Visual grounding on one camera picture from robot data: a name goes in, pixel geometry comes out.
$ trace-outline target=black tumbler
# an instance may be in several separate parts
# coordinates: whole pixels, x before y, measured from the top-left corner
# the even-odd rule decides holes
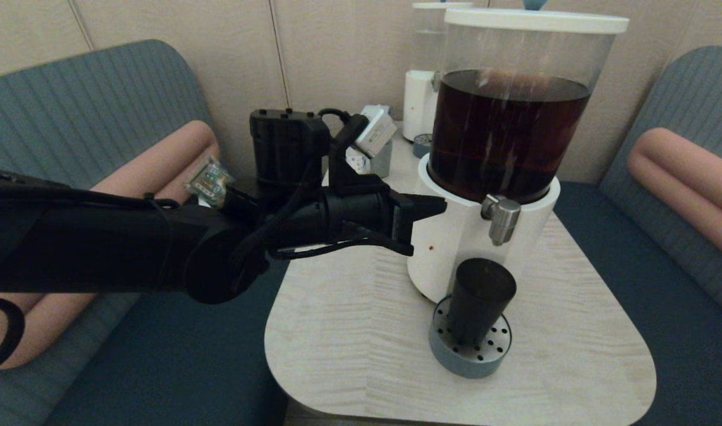
[[[448,328],[459,345],[479,345],[516,294],[516,280],[503,265],[468,259],[455,271]]]

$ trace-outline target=clear plastic container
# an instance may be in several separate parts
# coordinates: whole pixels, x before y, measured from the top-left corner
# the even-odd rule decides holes
[[[540,199],[629,20],[472,8],[445,22],[429,176],[476,202]]]
[[[471,8],[474,3],[414,3],[414,40],[409,70],[436,71],[445,45],[445,11]]]

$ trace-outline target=white lid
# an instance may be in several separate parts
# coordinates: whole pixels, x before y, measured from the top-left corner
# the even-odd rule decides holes
[[[627,17],[483,8],[448,9],[445,22],[467,27],[583,34],[620,34],[629,26]]]
[[[474,3],[440,3],[440,2],[430,2],[430,3],[414,3],[413,8],[414,9],[467,9],[474,6]]]

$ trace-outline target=striped upholstery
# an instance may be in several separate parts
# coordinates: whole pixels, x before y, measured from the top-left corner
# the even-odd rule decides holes
[[[665,127],[722,157],[722,47],[673,62],[650,91],[600,189],[722,306],[722,251],[636,183],[626,157],[637,138]]]
[[[70,57],[0,76],[0,168],[87,189],[192,120],[211,124],[166,43]],[[0,424],[43,423],[137,298],[99,297],[43,355],[0,372]]]

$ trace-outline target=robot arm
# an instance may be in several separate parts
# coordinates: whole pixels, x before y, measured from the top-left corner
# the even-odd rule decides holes
[[[267,251],[299,259],[375,245],[410,256],[413,222],[441,213],[445,201],[356,175],[345,149],[368,120],[342,118],[345,127],[332,138],[320,114],[255,111],[258,178],[227,186],[220,208],[80,191],[0,170],[0,291],[185,291],[220,303],[268,269]],[[322,187],[327,155],[330,186]],[[315,245],[323,246],[293,251]],[[23,322],[15,305],[0,299],[0,309],[9,318],[1,364]]]

